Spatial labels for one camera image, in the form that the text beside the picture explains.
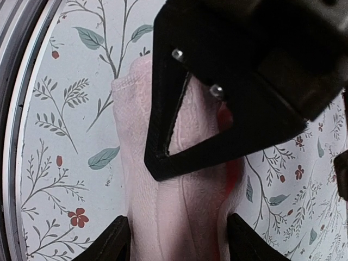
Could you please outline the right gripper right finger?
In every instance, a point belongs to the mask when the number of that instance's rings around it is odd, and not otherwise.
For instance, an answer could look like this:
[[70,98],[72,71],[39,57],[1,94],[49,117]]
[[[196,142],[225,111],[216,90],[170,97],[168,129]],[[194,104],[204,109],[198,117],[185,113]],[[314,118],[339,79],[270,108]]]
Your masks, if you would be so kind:
[[287,261],[268,245],[237,213],[227,218],[230,261]]

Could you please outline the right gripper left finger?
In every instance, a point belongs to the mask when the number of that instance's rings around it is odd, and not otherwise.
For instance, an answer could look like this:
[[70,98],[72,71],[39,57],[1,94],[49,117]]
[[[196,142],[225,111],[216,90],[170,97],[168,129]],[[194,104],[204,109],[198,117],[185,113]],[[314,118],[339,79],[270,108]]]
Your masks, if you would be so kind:
[[118,216],[72,261],[130,261],[131,230],[126,216]]

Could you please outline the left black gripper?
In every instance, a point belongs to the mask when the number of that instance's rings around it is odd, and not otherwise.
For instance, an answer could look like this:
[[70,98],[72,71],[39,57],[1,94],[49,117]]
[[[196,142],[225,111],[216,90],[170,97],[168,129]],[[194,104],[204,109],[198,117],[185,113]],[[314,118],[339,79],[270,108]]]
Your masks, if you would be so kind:
[[182,65],[228,98],[261,78],[315,120],[347,75],[347,1],[166,1],[163,22]]

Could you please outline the pink towel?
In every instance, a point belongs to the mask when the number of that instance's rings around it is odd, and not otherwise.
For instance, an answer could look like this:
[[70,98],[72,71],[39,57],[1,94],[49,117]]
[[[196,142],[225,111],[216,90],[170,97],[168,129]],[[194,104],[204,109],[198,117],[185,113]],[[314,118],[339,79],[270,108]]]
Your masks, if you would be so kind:
[[229,260],[227,216],[237,206],[243,166],[234,160],[178,175],[144,162],[152,106],[152,57],[112,82],[125,179],[131,260]]

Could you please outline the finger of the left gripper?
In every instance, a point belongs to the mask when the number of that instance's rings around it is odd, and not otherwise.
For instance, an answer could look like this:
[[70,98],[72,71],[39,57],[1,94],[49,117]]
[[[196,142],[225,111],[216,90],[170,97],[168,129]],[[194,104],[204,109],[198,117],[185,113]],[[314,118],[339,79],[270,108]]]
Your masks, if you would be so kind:
[[334,159],[334,169],[337,179],[338,194],[345,201],[348,201],[347,167],[347,152],[337,155]]
[[306,128],[304,119],[261,78],[243,79],[246,91],[228,98],[184,68],[171,46],[161,8],[154,22],[152,106],[145,165],[174,166],[181,175],[286,142]]

